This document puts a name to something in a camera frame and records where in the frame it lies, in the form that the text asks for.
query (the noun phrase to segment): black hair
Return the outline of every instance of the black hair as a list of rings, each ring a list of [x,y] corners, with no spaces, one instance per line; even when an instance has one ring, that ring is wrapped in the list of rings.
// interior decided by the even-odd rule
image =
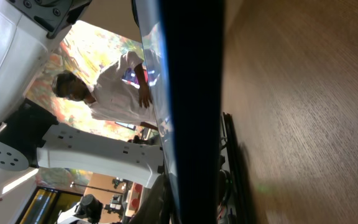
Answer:
[[[77,77],[71,71],[65,70],[64,72],[59,73],[53,78],[53,82],[52,82],[53,93],[57,97],[66,97],[65,95],[63,95],[60,87],[62,86],[62,84],[71,82],[76,79]]]

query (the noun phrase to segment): screw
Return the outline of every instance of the screw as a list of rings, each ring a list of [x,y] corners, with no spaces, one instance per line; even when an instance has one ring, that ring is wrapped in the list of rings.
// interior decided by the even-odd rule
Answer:
[[[31,8],[31,2],[29,2],[28,0],[24,1],[23,4],[26,8],[28,8],[28,9]]]
[[[53,15],[55,15],[55,16],[60,16],[60,11],[59,11],[59,9],[57,9],[57,8],[53,9]]]

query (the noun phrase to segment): shirt sleeve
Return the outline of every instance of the shirt sleeve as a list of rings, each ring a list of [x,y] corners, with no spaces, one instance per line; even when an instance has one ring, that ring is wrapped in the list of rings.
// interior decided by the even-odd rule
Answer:
[[[135,69],[141,63],[143,63],[143,60],[135,52],[129,51],[121,56],[119,66],[125,69]]]

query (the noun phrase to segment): metal plate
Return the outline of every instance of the metal plate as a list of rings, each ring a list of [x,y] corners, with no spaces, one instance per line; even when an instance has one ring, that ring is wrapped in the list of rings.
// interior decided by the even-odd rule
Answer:
[[[9,171],[22,171],[29,168],[29,161],[18,150],[0,142],[0,168]]]

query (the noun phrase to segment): white t-shirt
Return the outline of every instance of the white t-shirt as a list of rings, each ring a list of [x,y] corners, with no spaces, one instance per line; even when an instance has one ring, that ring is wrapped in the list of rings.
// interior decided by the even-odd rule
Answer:
[[[122,80],[128,68],[133,70],[142,62],[135,52],[127,52],[117,62],[100,71],[98,80],[91,90],[96,102],[88,105],[94,119],[134,125],[139,125],[140,122],[156,123],[153,105],[141,108],[139,90]]]

